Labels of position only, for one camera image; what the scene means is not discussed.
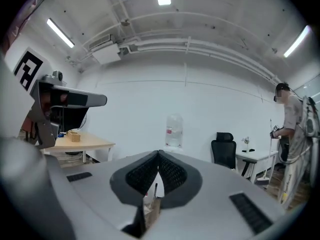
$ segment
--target water bottle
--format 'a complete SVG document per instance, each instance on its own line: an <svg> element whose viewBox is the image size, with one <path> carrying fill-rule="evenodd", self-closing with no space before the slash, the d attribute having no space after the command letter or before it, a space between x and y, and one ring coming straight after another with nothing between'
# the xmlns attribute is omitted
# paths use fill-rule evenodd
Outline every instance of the water bottle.
<svg viewBox="0 0 320 240"><path fill-rule="evenodd" d="M183 122L182 116L178 113L168 115L166 118L165 145L167 147L182 148Z"/></svg>

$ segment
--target ceiling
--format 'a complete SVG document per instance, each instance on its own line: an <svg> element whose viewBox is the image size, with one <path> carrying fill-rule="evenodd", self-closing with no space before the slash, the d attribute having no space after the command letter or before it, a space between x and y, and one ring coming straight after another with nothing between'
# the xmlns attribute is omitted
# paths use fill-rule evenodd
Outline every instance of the ceiling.
<svg viewBox="0 0 320 240"><path fill-rule="evenodd" d="M48 18L74 48L47 26ZM163 6L158 0L45 0L28 24L83 69L97 63L90 56L82 60L90 55L89 44L106 34L119 44L191 37L241 53L281 79L301 67L305 56L283 56L306 26L288 0L171 0Z"/></svg>

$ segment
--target person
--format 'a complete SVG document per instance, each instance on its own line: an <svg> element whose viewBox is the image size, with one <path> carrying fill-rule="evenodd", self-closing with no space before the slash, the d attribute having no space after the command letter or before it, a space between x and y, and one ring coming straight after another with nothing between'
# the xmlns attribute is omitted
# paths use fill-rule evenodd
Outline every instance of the person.
<svg viewBox="0 0 320 240"><path fill-rule="evenodd" d="M294 199L298 185L310 167L311 143L300 127L303 120L303 100L300 99L286 82L279 83L275 88L274 101L284 104L283 128L272 131L271 138L289 138L289 154L283 180L278 192L278 201L284 209L288 209Z"/></svg>

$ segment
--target small wooden box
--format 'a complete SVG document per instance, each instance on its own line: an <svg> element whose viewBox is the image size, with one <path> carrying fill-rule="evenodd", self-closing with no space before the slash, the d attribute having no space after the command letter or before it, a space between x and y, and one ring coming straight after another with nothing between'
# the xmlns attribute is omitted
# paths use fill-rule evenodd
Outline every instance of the small wooden box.
<svg viewBox="0 0 320 240"><path fill-rule="evenodd" d="M72 142L80 142L80 134L73 131L73 130L69 130L66 133L66 136L72 141Z"/></svg>

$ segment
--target wooden desk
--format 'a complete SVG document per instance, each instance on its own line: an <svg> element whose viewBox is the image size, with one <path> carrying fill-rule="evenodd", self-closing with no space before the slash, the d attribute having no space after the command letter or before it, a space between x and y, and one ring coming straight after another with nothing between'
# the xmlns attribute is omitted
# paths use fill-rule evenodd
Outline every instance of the wooden desk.
<svg viewBox="0 0 320 240"><path fill-rule="evenodd" d="M86 151L108 149L108 161L112 160L110 149L115 143L99 138L88 132L79 132L81 135L80 142L72 142L66 135L57 138L55 146L43 149L43 152L59 153L59 152L83 152L83 162L86 162Z"/></svg>
<svg viewBox="0 0 320 240"><path fill-rule="evenodd" d="M277 154L278 154L278 151L274 151L274 150L271 151L270 160L272 161L272 163L271 163L270 179L271 179L272 174L274 172ZM266 169L266 167L268 166L267 165L268 156L269 156L269 150L256 150L256 151L249 152L249 153L242 152L242 150L236 150L236 152L235 152L235 157L237 159L241 159L241 160L246 159L246 160L251 160L251 161L256 162L256 164L253 167L252 174L250 177L250 181L252 183L255 183L257 174L263 172Z"/></svg>

